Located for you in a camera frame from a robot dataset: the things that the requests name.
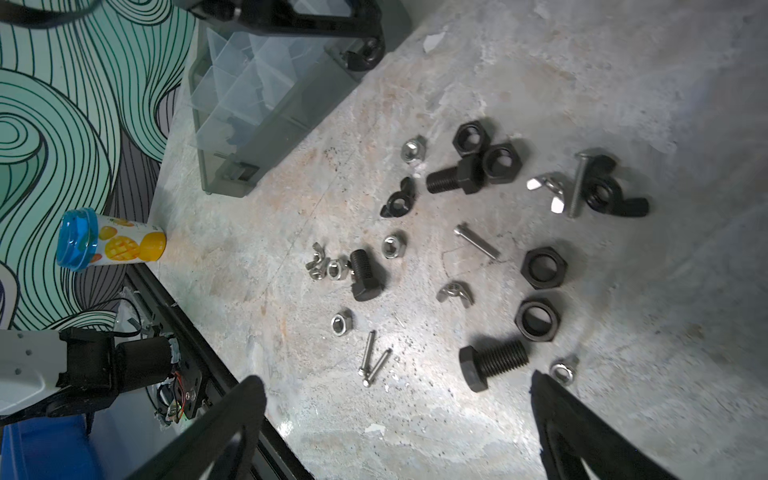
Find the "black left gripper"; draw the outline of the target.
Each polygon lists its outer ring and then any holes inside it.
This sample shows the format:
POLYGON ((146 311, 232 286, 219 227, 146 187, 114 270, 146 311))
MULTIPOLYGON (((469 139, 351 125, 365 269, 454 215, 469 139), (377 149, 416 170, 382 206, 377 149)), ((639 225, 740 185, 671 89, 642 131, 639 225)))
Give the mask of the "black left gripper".
POLYGON ((353 72, 374 69, 386 53, 382 11, 375 1, 349 1, 348 16, 300 13, 284 0, 186 0, 175 6, 200 20, 260 36, 353 38, 362 46, 344 54, 353 72))

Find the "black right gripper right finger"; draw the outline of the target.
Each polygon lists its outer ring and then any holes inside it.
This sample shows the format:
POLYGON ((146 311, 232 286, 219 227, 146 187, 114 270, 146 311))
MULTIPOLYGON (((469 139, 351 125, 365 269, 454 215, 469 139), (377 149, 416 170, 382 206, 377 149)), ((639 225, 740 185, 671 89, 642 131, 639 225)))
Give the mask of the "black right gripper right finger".
POLYGON ((530 388, 540 458, 549 479, 672 479, 551 376, 536 371, 530 388))

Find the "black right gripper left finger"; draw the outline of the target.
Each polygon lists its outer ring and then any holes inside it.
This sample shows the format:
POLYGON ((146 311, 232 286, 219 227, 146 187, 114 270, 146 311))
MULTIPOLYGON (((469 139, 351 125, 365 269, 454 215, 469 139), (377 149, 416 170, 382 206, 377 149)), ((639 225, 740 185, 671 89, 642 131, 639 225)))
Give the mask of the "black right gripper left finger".
POLYGON ((194 421, 131 479, 244 479, 251 470, 267 398, 249 376, 194 421))

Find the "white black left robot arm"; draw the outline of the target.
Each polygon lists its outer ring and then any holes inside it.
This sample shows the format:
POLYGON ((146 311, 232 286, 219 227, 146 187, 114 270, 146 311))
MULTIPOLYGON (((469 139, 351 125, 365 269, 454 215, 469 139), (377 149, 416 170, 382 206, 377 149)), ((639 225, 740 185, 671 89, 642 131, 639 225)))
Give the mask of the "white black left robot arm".
MULTIPOLYGON (((355 38, 351 71, 373 69, 385 54, 382 11, 375 1, 351 1, 347 16, 297 12, 287 1, 182 1, 180 7, 213 24, 264 36, 355 38)), ((158 384, 173 373, 172 346, 163 335, 63 330, 1 332, 1 423, 91 415, 122 393, 158 384)))

